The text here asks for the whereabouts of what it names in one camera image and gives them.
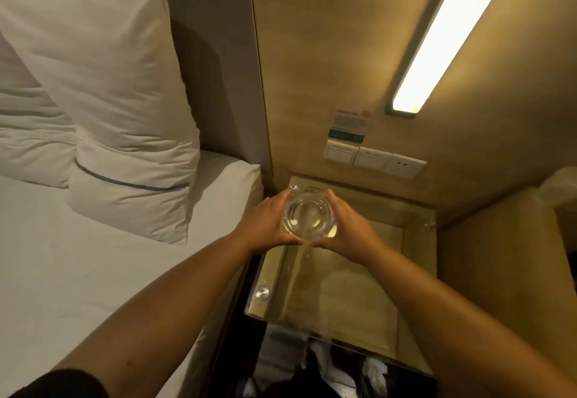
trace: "silver knob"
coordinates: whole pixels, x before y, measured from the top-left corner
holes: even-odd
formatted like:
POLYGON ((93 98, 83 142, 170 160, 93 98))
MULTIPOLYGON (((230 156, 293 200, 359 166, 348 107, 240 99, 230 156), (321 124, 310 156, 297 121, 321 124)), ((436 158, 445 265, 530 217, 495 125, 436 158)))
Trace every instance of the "silver knob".
POLYGON ((268 287, 261 286, 257 288, 255 292, 256 299, 260 299, 261 301, 266 301, 270 295, 270 290, 268 287))

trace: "bedding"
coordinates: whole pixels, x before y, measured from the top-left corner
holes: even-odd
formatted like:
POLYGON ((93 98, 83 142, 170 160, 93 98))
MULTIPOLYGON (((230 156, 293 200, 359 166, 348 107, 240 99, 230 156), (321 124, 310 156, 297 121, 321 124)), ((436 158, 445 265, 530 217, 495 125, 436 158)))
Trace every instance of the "bedding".
POLYGON ((198 163, 167 0, 0 0, 0 30, 76 125, 69 205, 185 243, 198 163))
POLYGON ((74 123, 52 101, 0 32, 0 175, 66 187, 74 123))
MULTIPOLYGON (((49 370, 132 295, 234 229, 263 197, 258 166, 201 152, 189 241, 179 246, 83 217, 66 205, 66 193, 0 176, 0 396, 49 370)), ((199 394, 238 278, 160 397, 176 397, 183 383, 187 396, 199 394)))

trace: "person's left hand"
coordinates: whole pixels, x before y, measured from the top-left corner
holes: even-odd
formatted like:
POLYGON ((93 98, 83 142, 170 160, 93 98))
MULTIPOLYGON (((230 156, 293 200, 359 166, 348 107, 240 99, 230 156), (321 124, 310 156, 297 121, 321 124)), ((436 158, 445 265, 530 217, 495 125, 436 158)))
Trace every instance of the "person's left hand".
POLYGON ((255 254, 262 254, 283 244, 302 244, 302 240, 287 232, 280 224, 285 202, 292 190, 267 197, 241 220, 231 235, 236 236, 255 254))

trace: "person's right forearm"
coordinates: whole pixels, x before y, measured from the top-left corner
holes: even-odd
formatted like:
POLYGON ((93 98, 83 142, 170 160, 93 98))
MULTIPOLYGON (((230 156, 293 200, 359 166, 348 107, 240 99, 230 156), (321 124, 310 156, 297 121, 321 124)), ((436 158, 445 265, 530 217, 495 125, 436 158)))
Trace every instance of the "person's right forearm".
POLYGON ((400 253, 373 249, 364 264, 442 385, 467 396, 577 396, 571 380, 500 322, 400 253))

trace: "hand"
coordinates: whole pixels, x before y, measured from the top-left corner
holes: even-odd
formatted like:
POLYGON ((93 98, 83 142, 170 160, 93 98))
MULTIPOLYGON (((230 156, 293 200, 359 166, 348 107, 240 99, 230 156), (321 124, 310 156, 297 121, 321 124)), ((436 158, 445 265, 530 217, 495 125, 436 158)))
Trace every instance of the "hand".
POLYGON ((299 237, 288 233, 280 225, 285 202, 291 191, 284 190, 272 198, 264 199, 241 220, 231 235, 244 242, 254 254, 263 254, 283 244, 302 244, 299 237))
POLYGON ((336 235, 314 240, 311 246, 329 249, 354 263, 366 266, 371 256, 386 246, 367 219, 339 199, 332 190, 327 191, 327 196, 335 213, 336 235))

